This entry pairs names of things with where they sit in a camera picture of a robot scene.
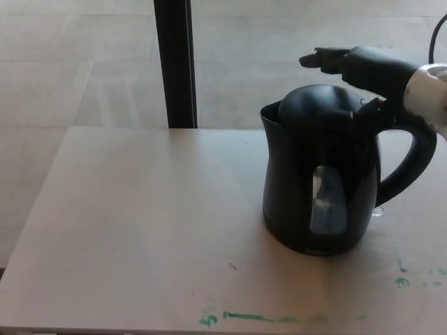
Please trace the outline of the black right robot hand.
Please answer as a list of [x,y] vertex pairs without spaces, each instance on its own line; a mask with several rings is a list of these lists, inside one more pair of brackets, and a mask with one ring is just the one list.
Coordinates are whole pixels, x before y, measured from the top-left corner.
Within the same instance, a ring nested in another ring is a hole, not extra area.
[[404,93],[411,76],[421,63],[394,50],[382,47],[356,46],[351,49],[317,47],[314,53],[299,58],[305,68],[318,68],[322,73],[341,75],[352,87],[385,98],[375,99],[360,110],[357,124],[371,123],[379,129],[421,124],[422,118],[404,107]]

